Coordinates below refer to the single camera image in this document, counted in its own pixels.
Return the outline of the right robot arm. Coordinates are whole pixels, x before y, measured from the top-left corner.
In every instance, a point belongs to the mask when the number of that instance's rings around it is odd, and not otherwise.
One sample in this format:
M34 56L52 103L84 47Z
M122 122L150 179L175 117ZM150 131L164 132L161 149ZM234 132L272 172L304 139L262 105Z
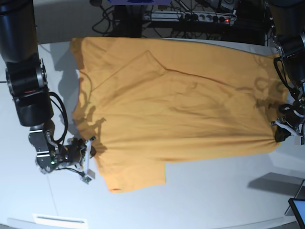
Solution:
M0 3L0 54L6 64L6 82L19 122L28 127L29 142L37 152L36 163L44 174L59 170L77 173L89 180L92 140L54 139L53 106L68 124L60 97L48 88L43 60L39 57L34 6L31 0Z

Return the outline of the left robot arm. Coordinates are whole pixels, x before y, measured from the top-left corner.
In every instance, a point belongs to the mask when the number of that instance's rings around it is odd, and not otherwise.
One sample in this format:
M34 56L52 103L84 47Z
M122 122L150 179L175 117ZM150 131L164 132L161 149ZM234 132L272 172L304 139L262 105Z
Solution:
M268 0L266 9L279 57L274 68L288 89L293 102L278 107L280 116L271 122L276 126L275 141L290 136L305 143L305 2L303 0Z

